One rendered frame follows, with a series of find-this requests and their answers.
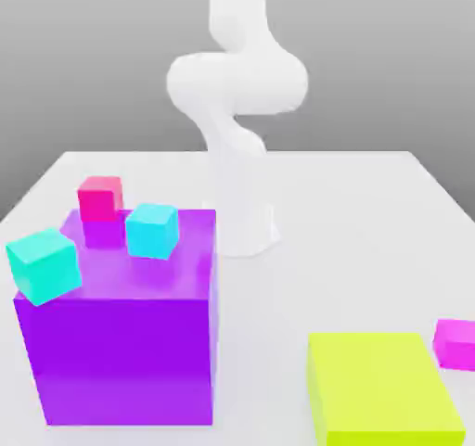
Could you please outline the small magenta cube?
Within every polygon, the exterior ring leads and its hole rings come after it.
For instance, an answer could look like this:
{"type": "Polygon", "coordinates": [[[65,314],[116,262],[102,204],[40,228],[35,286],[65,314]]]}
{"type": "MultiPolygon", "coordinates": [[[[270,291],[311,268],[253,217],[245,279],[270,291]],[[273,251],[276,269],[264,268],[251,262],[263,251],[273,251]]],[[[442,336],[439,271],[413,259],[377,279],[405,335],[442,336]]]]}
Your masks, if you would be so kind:
{"type": "Polygon", "coordinates": [[[442,368],[475,372],[475,321],[439,319],[432,347],[442,368]]]}

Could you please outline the large purple box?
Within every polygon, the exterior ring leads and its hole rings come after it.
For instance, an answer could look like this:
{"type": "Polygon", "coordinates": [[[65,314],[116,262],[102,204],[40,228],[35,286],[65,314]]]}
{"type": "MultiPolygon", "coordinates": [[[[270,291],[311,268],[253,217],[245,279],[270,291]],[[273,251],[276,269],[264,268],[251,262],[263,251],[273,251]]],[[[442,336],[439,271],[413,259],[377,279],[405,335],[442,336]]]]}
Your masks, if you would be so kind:
{"type": "Polygon", "coordinates": [[[128,254],[123,221],[61,232],[81,287],[42,306],[14,298],[44,412],[53,426],[208,425],[218,303],[213,210],[180,210],[167,260],[128,254]]]}

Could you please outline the small cyan cube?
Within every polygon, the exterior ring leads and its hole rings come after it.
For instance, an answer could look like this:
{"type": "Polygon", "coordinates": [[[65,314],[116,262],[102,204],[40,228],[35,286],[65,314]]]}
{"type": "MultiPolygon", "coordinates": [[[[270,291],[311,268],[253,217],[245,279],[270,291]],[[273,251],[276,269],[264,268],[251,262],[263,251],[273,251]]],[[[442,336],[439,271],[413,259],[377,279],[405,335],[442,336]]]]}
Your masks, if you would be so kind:
{"type": "Polygon", "coordinates": [[[168,260],[179,241],[178,210],[141,203],[126,217],[125,231],[130,256],[168,260]]]}

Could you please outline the large yellow-green box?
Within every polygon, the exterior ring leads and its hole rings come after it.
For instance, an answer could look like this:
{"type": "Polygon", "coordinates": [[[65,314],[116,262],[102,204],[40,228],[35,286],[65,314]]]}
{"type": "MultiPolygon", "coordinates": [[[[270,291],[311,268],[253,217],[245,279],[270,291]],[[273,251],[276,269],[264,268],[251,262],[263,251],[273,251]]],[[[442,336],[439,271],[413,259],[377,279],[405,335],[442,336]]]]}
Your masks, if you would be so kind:
{"type": "Polygon", "coordinates": [[[316,446],[463,446],[466,429],[417,333],[312,333],[316,446]]]}

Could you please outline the small pink-red cube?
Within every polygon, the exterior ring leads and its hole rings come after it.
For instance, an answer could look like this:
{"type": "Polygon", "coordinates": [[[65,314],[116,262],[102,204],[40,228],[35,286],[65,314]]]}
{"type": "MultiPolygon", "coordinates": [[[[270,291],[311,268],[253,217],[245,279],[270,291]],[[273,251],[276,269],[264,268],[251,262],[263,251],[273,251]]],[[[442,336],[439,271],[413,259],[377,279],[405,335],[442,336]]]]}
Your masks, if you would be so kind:
{"type": "Polygon", "coordinates": [[[122,180],[118,176],[89,176],[77,190],[83,222],[108,222],[123,209],[122,180]]]}

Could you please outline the small turquoise cube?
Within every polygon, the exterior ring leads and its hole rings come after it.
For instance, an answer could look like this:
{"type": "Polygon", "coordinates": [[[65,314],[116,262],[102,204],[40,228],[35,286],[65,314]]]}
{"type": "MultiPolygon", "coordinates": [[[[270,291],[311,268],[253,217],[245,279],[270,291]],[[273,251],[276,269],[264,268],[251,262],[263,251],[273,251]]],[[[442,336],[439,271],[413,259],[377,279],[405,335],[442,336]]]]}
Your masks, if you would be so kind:
{"type": "Polygon", "coordinates": [[[6,255],[18,291],[34,306],[82,285],[76,246],[58,229],[11,241],[6,255]]]}

